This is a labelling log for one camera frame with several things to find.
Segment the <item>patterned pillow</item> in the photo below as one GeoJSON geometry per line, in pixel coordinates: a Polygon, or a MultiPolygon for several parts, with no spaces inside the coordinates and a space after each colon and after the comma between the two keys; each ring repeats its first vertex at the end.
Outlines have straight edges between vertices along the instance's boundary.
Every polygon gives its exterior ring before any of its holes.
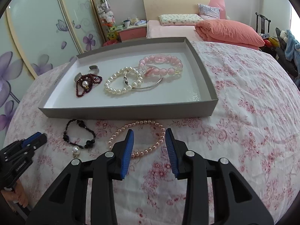
{"type": "Polygon", "coordinates": [[[219,7],[210,7],[202,4],[199,6],[199,15],[202,19],[220,19],[220,10],[219,7]]]}
{"type": "Polygon", "coordinates": [[[203,19],[197,14],[163,14],[159,16],[161,26],[195,25],[203,19]]]}

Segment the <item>human hand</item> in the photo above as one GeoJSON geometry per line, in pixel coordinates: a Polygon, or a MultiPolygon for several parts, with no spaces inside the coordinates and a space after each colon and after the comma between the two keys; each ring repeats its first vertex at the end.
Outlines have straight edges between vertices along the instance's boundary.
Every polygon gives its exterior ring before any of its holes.
{"type": "Polygon", "coordinates": [[[25,194],[24,188],[21,184],[21,181],[18,179],[16,182],[16,187],[14,188],[15,191],[6,191],[1,190],[3,197],[5,198],[6,202],[8,201],[18,201],[23,208],[28,205],[28,198],[25,194]]]}

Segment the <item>pink bead bracelet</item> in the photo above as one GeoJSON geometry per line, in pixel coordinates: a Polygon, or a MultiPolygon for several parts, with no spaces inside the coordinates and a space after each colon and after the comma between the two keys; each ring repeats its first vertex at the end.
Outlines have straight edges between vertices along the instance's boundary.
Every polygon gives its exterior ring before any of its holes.
{"type": "Polygon", "coordinates": [[[144,57],[143,59],[141,59],[139,61],[139,68],[143,68],[145,67],[146,64],[154,64],[154,63],[170,63],[172,66],[172,68],[169,69],[159,69],[158,67],[151,67],[149,66],[146,70],[146,72],[144,73],[145,76],[154,74],[154,75],[161,75],[161,76],[166,76],[168,75],[174,75],[174,74],[180,74],[183,68],[183,64],[181,62],[180,59],[178,59],[175,56],[165,56],[165,55],[151,55],[149,57],[144,57]]]}

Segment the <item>pink drawer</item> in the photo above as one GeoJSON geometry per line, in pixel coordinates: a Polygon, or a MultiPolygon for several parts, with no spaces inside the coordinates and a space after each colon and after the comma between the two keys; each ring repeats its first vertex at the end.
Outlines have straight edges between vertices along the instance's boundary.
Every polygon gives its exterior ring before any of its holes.
{"type": "Polygon", "coordinates": [[[121,31],[119,32],[119,35],[121,41],[125,41],[125,40],[131,40],[135,38],[146,37],[147,31],[146,31],[146,27],[143,27],[143,28],[136,28],[127,31],[121,31]]]}

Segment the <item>pink pearl necklace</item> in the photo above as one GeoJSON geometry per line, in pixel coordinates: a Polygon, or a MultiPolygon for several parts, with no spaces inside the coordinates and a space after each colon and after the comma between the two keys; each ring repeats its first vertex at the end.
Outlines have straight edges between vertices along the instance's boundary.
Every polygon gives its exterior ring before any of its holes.
{"type": "Polygon", "coordinates": [[[165,128],[158,122],[155,122],[155,121],[151,121],[151,120],[144,120],[144,121],[136,121],[136,122],[133,122],[133,123],[129,123],[129,124],[126,124],[124,125],[123,127],[121,127],[120,129],[118,129],[113,135],[112,137],[109,139],[108,141],[108,149],[111,151],[112,148],[113,148],[113,145],[112,142],[114,140],[115,137],[117,137],[120,133],[122,133],[123,131],[125,131],[127,128],[131,128],[131,127],[134,127],[136,125],[146,125],[146,124],[150,124],[150,125],[154,125],[154,126],[157,126],[158,128],[160,128],[160,131],[161,131],[161,136],[159,137],[159,140],[158,142],[156,142],[153,146],[150,146],[148,148],[146,148],[144,151],[133,151],[131,153],[131,158],[136,158],[136,157],[142,157],[152,151],[155,151],[157,147],[159,147],[165,140],[165,128]]]}
{"type": "Polygon", "coordinates": [[[183,64],[181,62],[180,59],[178,59],[175,56],[164,56],[164,55],[151,55],[149,57],[144,57],[143,59],[141,59],[139,61],[139,69],[142,69],[145,76],[154,74],[154,75],[161,75],[161,76],[166,76],[168,75],[174,75],[174,74],[180,74],[183,68],[183,64]],[[151,67],[148,66],[148,68],[146,70],[143,70],[145,68],[146,64],[154,64],[154,63],[170,63],[172,66],[172,68],[169,68],[168,70],[165,68],[159,69],[157,67],[151,67]]]}

